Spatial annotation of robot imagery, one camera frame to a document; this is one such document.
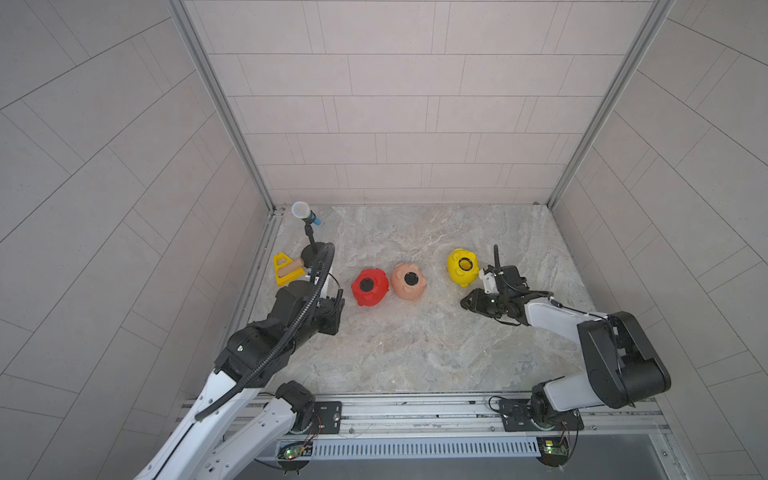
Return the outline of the yellow piggy bank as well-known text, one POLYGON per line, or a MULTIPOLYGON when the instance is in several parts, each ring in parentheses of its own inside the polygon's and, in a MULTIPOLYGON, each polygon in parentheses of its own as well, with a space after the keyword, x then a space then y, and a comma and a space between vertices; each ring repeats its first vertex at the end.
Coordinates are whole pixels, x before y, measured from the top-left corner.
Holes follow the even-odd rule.
POLYGON ((457 248, 448 255, 446 269, 454 283, 463 288, 468 287, 479 274, 477 256, 472 251, 457 248))

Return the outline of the black plug front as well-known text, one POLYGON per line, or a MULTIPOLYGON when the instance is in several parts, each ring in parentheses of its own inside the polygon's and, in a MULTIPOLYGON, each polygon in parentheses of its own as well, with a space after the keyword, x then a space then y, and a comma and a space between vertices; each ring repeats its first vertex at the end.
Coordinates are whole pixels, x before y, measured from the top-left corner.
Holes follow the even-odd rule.
POLYGON ((414 272, 408 272, 405 275, 404 279, 405 279, 406 284, 409 285, 409 286, 417 285, 418 282, 419 282, 419 277, 414 272))

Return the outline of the black plug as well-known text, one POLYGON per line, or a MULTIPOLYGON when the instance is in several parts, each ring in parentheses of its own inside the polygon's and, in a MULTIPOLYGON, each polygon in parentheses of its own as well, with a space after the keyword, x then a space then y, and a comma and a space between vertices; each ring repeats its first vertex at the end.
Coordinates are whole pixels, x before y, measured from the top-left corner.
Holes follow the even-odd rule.
POLYGON ((405 275, 404 279, 405 279, 406 284, 409 285, 409 286, 417 285, 418 282, 419 282, 419 277, 414 272, 408 272, 405 275))
POLYGON ((359 279, 359 281, 357 282, 357 285, 359 287, 359 291, 363 295, 368 295, 368 294, 371 294, 375 290, 375 288, 376 288, 376 281, 372 277, 370 277, 370 276, 361 277, 359 279))

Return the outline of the red piggy bank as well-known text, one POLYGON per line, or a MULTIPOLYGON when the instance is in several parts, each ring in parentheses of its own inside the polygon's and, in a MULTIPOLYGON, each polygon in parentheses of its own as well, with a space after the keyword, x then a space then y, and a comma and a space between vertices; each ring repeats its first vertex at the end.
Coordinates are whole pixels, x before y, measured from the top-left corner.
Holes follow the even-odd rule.
POLYGON ((386 273, 379 268, 364 269, 351 285, 352 294, 359 306, 379 304, 389 291, 386 273))

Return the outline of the pink piggy bank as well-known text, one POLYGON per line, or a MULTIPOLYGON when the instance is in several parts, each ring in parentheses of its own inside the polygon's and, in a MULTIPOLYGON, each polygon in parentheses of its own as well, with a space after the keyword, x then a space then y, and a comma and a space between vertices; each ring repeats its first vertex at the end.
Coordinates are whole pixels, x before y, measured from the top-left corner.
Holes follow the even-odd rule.
POLYGON ((390 283, 394 294, 406 301, 419 300, 427 288, 423 272, 414 263, 398 263, 393 269, 390 283))

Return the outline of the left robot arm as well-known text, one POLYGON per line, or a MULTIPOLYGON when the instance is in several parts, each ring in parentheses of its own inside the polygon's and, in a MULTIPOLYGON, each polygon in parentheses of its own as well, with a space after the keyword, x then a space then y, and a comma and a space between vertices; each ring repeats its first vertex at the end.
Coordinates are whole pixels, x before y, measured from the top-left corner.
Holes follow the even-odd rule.
POLYGON ((338 332, 345 300, 326 296, 320 280, 296 280, 276 294, 269 316, 235 332, 214 362, 201 393, 140 479, 234 479, 283 436, 295 433, 290 458, 324 427, 314 395, 295 380, 272 393, 266 405, 234 434, 228 431, 271 378, 313 335, 338 332))

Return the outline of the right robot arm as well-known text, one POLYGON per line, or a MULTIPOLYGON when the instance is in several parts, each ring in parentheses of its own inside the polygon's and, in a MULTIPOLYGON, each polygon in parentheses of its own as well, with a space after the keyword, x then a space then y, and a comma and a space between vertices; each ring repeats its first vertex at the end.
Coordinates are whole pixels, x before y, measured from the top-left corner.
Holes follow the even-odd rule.
POLYGON ((532 387, 530 400, 498 401, 497 412, 530 421, 539 430, 578 430, 582 408, 620 409, 671 389, 672 379, 661 357, 634 315, 578 310, 557 301, 549 291, 532 290, 523 278, 484 275, 484 286, 460 301, 468 311, 507 325, 547 330, 577 343, 584 370, 532 387))

